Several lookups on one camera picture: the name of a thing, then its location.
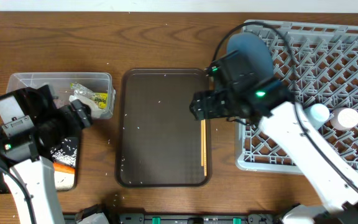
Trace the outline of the white tissue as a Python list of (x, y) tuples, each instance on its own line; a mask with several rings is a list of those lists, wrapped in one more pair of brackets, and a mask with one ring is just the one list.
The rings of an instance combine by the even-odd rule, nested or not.
[(69, 101), (75, 101), (75, 100), (80, 100), (83, 104), (89, 106), (89, 108), (91, 109), (91, 117), (98, 119), (101, 117), (103, 110), (101, 108), (99, 108), (99, 106), (91, 99), (81, 96), (81, 95), (70, 95), (69, 96)]

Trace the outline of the wooden chopstick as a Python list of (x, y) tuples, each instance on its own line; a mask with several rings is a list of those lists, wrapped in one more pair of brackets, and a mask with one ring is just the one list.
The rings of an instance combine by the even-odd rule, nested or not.
[(205, 140), (204, 140), (204, 176), (206, 177), (208, 174), (208, 169), (207, 169), (207, 157), (206, 157), (206, 120), (205, 120), (205, 124), (204, 124), (204, 130), (205, 130)]
[(201, 166), (204, 167), (204, 140), (205, 140), (205, 136), (204, 136), (204, 124), (205, 124), (205, 120), (201, 120), (200, 125), (201, 125)]

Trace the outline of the yellow silver snack wrapper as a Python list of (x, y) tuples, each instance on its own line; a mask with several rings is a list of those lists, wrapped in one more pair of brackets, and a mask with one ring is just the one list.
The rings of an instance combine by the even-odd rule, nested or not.
[(73, 94), (70, 95), (69, 101), (79, 100), (80, 97), (85, 97), (92, 100), (99, 109), (105, 109), (107, 107), (108, 94), (107, 93), (96, 93), (89, 88), (79, 84), (71, 83), (70, 88), (73, 90)]

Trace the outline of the white rice grains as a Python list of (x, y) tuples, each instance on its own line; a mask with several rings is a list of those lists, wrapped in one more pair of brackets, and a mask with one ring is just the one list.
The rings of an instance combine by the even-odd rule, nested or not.
[(50, 149), (52, 160), (56, 163), (75, 168), (79, 146), (77, 138), (62, 139), (56, 146)]

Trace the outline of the orange carrot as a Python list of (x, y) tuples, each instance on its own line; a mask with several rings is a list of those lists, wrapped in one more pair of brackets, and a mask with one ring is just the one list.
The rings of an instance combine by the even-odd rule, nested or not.
[(75, 174), (75, 169), (70, 167), (70, 166), (66, 166), (63, 164), (59, 164), (54, 162), (53, 163), (53, 168), (55, 169), (56, 172), (63, 172), (66, 174)]

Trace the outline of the dark blue plate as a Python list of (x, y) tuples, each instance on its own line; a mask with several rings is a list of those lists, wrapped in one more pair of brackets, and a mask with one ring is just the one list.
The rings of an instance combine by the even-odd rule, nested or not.
[(228, 74), (235, 87), (249, 88), (273, 77), (273, 59), (265, 42), (250, 32), (234, 34), (226, 47)]

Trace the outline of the light blue plastic cup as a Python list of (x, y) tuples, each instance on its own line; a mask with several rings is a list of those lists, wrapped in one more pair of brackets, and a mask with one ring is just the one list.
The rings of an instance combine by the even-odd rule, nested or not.
[(330, 112), (327, 106), (317, 103), (306, 109), (304, 113), (315, 129), (319, 129), (329, 119)]

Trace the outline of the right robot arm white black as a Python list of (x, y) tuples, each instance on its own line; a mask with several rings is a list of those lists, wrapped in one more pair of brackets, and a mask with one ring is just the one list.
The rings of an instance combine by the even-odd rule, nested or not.
[(315, 130), (295, 95), (274, 77), (265, 42), (236, 26), (221, 45), (226, 54), (213, 55), (206, 68), (214, 89), (195, 93), (190, 103), (195, 119), (255, 124), (301, 170), (322, 204), (295, 205), (276, 223), (358, 223), (358, 172)]

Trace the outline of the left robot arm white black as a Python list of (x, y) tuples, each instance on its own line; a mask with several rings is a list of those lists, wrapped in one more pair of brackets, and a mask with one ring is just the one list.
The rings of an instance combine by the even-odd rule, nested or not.
[(21, 223), (64, 223), (55, 186), (53, 153), (65, 140), (79, 144), (92, 125), (80, 100), (57, 108), (49, 85), (0, 96), (0, 175)]

